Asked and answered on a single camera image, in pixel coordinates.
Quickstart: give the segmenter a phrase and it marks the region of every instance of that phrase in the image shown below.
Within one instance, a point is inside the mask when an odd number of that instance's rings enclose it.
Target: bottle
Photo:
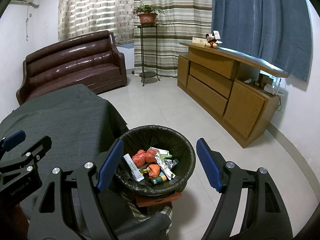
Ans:
[[[160,184],[165,181],[167,181],[167,177],[165,175],[160,175],[159,177],[149,179],[150,185]]]

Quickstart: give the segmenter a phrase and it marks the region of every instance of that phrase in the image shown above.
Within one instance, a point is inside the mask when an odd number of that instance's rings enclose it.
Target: mickey mouse plush toy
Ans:
[[[218,31],[213,31],[213,34],[207,33],[205,37],[207,38],[207,42],[204,44],[205,47],[217,48],[218,44],[222,43],[221,41],[217,41],[220,39]]]

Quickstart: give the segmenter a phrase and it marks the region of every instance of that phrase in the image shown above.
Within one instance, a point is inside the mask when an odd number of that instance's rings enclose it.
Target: trash can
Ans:
[[[151,186],[147,175],[140,182],[133,179],[129,166],[121,158],[115,176],[126,190],[140,196],[150,197],[161,197],[174,191],[183,191],[196,166],[195,151],[187,138],[168,127],[146,125],[127,131],[120,137],[120,140],[124,144],[124,155],[129,154],[132,157],[139,150],[146,151],[150,147],[155,147],[168,150],[172,159],[179,161],[172,169],[176,175],[175,178]]]

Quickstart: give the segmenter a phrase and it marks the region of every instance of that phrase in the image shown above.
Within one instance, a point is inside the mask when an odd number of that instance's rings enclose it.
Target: red plastic bag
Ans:
[[[157,152],[158,152],[157,150],[148,149],[147,150],[147,155],[146,155],[146,162],[147,163],[156,162],[155,155],[156,155]]]
[[[140,168],[146,162],[147,153],[144,150],[140,150],[136,155],[132,156],[133,163]]]
[[[156,178],[160,174],[160,166],[158,164],[150,164],[150,170],[148,171],[149,178]]]

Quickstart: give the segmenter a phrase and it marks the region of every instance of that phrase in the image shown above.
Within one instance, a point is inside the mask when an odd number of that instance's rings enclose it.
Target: black metal plant stand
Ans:
[[[140,45],[141,45],[141,63],[142,63],[142,72],[139,74],[141,79],[143,79],[143,85],[145,85],[145,79],[150,77],[158,77],[158,25],[151,24],[151,25],[138,25],[140,28]],[[143,53],[143,28],[156,28],[156,72],[154,71],[144,71],[144,53]]]

